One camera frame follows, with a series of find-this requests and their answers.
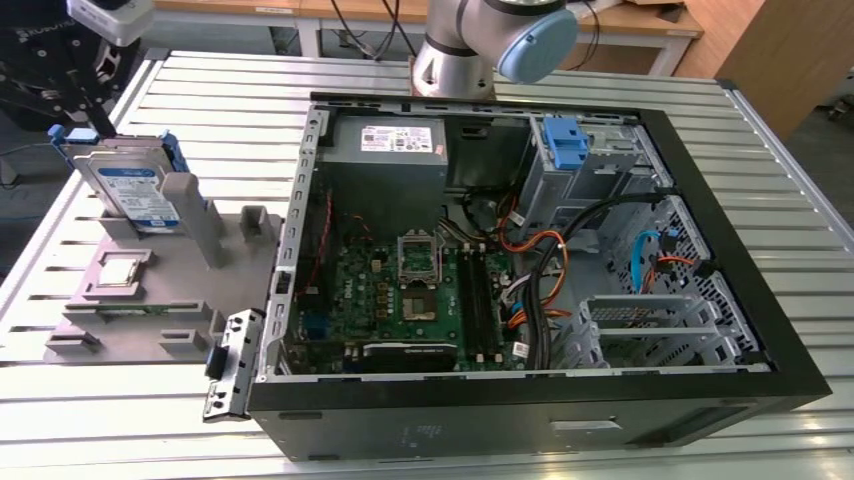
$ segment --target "green circuit board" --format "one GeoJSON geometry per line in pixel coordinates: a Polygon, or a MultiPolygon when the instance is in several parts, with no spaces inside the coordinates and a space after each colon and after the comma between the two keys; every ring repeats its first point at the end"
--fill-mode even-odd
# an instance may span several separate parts
{"type": "MultiPolygon", "coordinates": [[[[406,269],[429,270],[430,252],[405,251],[406,269]]],[[[397,246],[354,246],[341,249],[337,257],[333,308],[326,318],[304,317],[304,327],[316,332],[320,323],[328,334],[309,334],[309,362],[316,373],[340,373],[341,346],[373,342],[442,343],[457,347],[457,370],[480,371],[505,368],[503,359],[476,362],[465,354],[460,292],[454,248],[441,250],[440,282],[426,285],[397,283],[397,246]]],[[[489,281],[499,287],[499,278],[509,270],[503,252],[485,257],[489,281]]],[[[500,344],[497,315],[495,338],[500,344]]]]}

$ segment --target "white table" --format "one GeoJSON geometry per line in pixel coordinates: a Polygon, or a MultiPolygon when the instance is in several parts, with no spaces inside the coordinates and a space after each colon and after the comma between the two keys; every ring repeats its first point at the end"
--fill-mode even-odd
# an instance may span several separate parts
{"type": "MultiPolygon", "coordinates": [[[[309,92],[401,95],[406,72],[402,62],[173,52],[144,62],[113,120],[121,133],[170,128],[220,212],[261,203],[284,214],[309,92]]],[[[854,478],[854,235],[740,95],[709,80],[591,73],[495,85],[501,100],[667,112],[833,394],[679,449],[292,464],[254,422],[201,423],[201,365],[41,364],[102,234],[73,174],[0,288],[0,478],[854,478]]]]}

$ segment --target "hard drive label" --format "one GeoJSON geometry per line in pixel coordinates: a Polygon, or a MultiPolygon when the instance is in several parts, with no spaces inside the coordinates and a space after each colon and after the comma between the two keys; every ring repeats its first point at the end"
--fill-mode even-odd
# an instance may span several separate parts
{"type": "Polygon", "coordinates": [[[98,168],[104,188],[118,202],[128,219],[146,227],[174,227],[177,212],[160,194],[160,179],[148,168],[98,168]]]}

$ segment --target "floor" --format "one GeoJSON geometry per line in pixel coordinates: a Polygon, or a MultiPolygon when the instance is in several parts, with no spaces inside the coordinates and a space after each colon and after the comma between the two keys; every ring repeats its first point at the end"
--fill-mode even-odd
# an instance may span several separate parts
{"type": "MultiPolygon", "coordinates": [[[[366,33],[360,41],[376,46],[384,37],[382,33],[366,33]]],[[[286,28],[272,29],[270,32],[265,27],[192,25],[188,28],[185,24],[160,22],[142,40],[146,47],[300,54],[294,32],[286,28]]],[[[412,35],[410,40],[417,49],[420,36],[412,35]]],[[[322,50],[326,56],[362,58],[358,50],[353,46],[345,46],[330,32],[322,36],[322,50]]],[[[406,55],[405,44],[397,36],[388,47],[385,58],[404,60],[406,55]]],[[[17,186],[10,190],[0,189],[0,282],[69,174],[61,158],[43,145],[45,138],[43,133],[19,130],[0,114],[0,156],[3,156],[19,174],[17,186]],[[35,146],[3,155],[7,150],[31,144],[35,146]]],[[[854,174],[854,114],[839,123],[831,123],[825,120],[824,113],[815,111],[785,146],[841,216],[848,223],[854,223],[854,191],[849,187],[854,174]]]]}

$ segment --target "blue plastic latch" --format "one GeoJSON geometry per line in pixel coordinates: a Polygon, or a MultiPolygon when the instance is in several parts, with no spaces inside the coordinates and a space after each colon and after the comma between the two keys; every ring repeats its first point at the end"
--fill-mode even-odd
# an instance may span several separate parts
{"type": "Polygon", "coordinates": [[[97,132],[90,128],[74,128],[70,133],[65,135],[65,127],[58,124],[49,128],[47,137],[50,137],[53,150],[56,150],[56,153],[61,155],[62,160],[65,160],[65,165],[68,165],[68,168],[72,170],[74,166],[70,162],[70,158],[68,158],[65,150],[62,150],[62,145],[66,143],[74,145],[97,145],[100,140],[97,132]]]}
{"type": "Polygon", "coordinates": [[[557,170],[577,170],[587,159],[587,135],[571,118],[543,119],[545,141],[555,154],[557,170]]]}
{"type": "Polygon", "coordinates": [[[186,167],[186,159],[184,158],[184,154],[181,153],[181,147],[177,144],[177,138],[166,130],[160,135],[160,140],[162,141],[162,150],[169,157],[172,168],[176,172],[188,172],[189,168],[186,167]]]}

